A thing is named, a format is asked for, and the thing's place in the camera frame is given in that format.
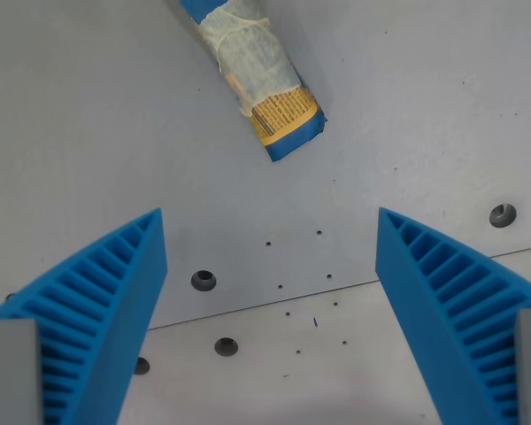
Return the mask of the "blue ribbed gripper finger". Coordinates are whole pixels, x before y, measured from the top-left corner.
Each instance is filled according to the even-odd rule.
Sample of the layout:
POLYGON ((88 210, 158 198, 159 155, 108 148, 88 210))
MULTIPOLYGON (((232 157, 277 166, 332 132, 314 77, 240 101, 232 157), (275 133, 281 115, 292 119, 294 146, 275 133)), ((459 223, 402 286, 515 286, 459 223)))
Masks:
POLYGON ((514 329, 531 282, 386 208, 375 270, 442 423, 518 423, 514 329))
POLYGON ((35 322, 46 424, 114 424, 166 277, 155 209, 96 240, 0 305, 35 322))

